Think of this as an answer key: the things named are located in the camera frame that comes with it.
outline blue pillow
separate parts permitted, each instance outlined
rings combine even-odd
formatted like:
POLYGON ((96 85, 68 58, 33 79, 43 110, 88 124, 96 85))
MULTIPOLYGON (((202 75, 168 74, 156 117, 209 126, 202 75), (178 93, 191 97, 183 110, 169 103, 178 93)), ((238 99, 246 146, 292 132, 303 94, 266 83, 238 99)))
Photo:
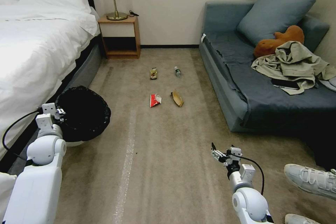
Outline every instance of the blue pillow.
POLYGON ((275 32, 285 32, 296 25, 316 0, 257 0, 239 23, 237 30, 254 45, 260 40, 274 39, 275 32))

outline beige carpet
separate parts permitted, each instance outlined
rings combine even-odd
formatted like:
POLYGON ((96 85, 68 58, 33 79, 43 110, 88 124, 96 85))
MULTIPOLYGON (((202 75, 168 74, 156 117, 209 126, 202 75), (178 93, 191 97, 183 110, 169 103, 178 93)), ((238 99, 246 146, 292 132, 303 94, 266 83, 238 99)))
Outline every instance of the beige carpet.
MULTIPOLYGON (((111 123, 98 138, 68 148, 55 223, 239 223, 226 169, 211 156, 212 141, 223 151, 241 147, 259 162, 275 223, 286 213, 335 222, 336 201, 300 191, 283 174, 287 163, 315 167, 304 143, 229 131, 197 49, 143 49, 140 59, 105 60, 91 89, 109 104, 111 123), (157 80, 149 80, 152 67, 157 80), (174 88, 182 107, 170 98, 174 88), (149 108, 151 93, 162 104, 149 108)), ((260 178, 257 171, 258 190, 260 178)))

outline stuffed animal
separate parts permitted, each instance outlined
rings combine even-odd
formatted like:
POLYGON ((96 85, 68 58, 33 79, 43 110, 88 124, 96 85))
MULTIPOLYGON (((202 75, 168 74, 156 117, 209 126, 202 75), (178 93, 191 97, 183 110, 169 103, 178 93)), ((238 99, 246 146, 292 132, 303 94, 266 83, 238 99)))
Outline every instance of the stuffed animal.
POLYGON ((254 49, 255 58, 275 54, 275 49, 287 41, 299 41, 303 44, 305 36, 299 26, 289 26, 285 33, 274 33, 275 39, 261 40, 254 49))

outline plastic water bottle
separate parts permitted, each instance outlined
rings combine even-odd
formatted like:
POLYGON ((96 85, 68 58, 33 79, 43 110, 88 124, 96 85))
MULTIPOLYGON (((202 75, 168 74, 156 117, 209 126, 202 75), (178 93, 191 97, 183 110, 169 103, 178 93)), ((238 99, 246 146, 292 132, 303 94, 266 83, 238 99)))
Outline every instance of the plastic water bottle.
POLYGON ((175 75, 177 76, 177 77, 180 77, 181 76, 181 70, 176 66, 176 67, 174 67, 174 70, 175 70, 175 75))

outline wooden nightstand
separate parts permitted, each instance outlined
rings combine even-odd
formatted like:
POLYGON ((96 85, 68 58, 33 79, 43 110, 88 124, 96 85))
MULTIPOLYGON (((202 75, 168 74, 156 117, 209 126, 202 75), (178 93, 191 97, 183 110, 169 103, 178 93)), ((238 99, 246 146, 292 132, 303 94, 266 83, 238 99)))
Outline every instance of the wooden nightstand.
POLYGON ((98 20, 98 23, 108 59, 140 57, 138 17, 112 21, 104 15, 98 20))

